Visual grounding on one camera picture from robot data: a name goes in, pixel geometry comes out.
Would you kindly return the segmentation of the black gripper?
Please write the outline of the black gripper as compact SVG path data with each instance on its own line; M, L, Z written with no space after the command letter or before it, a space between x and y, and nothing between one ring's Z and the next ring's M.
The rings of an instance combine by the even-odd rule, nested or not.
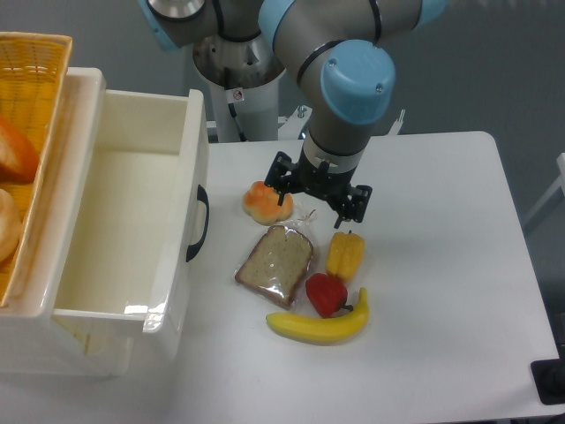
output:
M277 194L277 205L282 206L287 194L306 193L318 200L331 203L337 213L335 226L342 222L362 223L373 188L369 185L351 185L352 171L334 173L329 163L314 166L307 159L297 163L283 151L275 155L267 176L266 186Z

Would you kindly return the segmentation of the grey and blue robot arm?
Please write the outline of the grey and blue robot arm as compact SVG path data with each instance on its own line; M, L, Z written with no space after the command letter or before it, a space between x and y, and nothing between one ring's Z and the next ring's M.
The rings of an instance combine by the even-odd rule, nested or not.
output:
M203 47L194 63L227 89L287 72L313 112L297 161L278 153L265 182L325 201L361 222L372 189L351 178L388 108L396 69L380 41L438 18L443 1L143 1L165 49Z

